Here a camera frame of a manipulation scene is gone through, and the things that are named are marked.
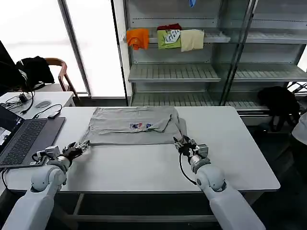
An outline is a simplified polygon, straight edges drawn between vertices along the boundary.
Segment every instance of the green cloth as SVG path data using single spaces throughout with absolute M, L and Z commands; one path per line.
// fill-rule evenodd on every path
M 158 47 L 159 49 L 173 49 L 181 47 L 180 37 L 174 43 L 165 43 L 165 38 L 170 35 L 171 30 L 158 30 Z

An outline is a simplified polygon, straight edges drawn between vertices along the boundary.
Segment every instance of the small white table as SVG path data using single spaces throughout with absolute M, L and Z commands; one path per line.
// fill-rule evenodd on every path
M 20 92 L 8 92 L 0 97 L 0 103 L 5 103 L 8 99 L 14 96 L 18 96 L 19 94 Z M 63 107 L 75 106 L 72 100 L 73 92 L 35 92 L 33 106 L 26 114 L 22 115 L 20 114 L 20 112 L 24 109 L 27 109 L 30 106 L 32 100 L 30 99 L 32 97 L 30 93 L 25 93 L 25 95 L 29 100 L 23 106 L 20 106 L 16 109 L 12 109 L 12 112 L 16 113 L 18 116 L 21 116 L 24 119 L 31 119 L 38 112 L 43 111 L 44 109 L 54 104 L 61 104 Z M 14 97 L 13 99 L 9 100 L 9 102 L 18 100 L 18 97 Z M 45 108 L 35 108 L 35 105 L 43 101 L 50 101 L 51 104 Z M 59 108 L 60 106 L 50 108 L 45 113 L 40 114 L 39 117 L 47 117 L 49 114 L 52 114 L 53 112 L 59 110 Z

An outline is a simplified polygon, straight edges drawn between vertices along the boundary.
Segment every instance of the black backpack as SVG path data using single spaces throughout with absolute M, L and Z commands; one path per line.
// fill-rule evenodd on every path
M 54 83 L 48 63 L 40 56 L 24 58 L 16 63 L 16 67 L 27 74 L 27 85 L 30 89 L 33 89 L 40 81 Z
M 292 127 L 295 127 L 298 123 L 299 103 L 295 95 L 286 88 L 280 86 L 264 88 L 258 93 L 258 98 L 260 103 L 266 105 L 270 110 L 270 115 L 272 116 L 270 127 L 272 132 L 280 131 L 285 121 Z M 274 119 L 276 116 L 279 116 L 279 121 L 275 128 Z

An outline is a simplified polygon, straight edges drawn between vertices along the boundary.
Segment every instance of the folded clothes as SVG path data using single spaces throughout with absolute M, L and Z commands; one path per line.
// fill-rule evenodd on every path
M 172 106 L 96 108 L 80 142 L 91 145 L 173 144 L 187 135 L 186 123 Z
M 148 29 L 135 29 L 127 31 L 127 43 L 133 46 L 134 50 L 148 49 L 149 43 L 149 30 Z
M 201 30 L 182 30 L 181 37 L 181 52 L 186 52 L 194 49 L 203 49 L 203 39 L 205 33 Z
M 180 30 L 158 30 L 158 48 L 172 49 L 180 48 Z
M 157 30 L 182 30 L 182 27 L 178 23 L 176 23 L 171 25 L 158 26 Z

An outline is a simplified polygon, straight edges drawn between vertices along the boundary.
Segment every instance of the laptop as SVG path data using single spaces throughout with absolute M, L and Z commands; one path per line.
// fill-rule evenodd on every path
M 0 168 L 39 166 L 32 155 L 52 146 L 64 117 L 23 119 L 0 106 Z

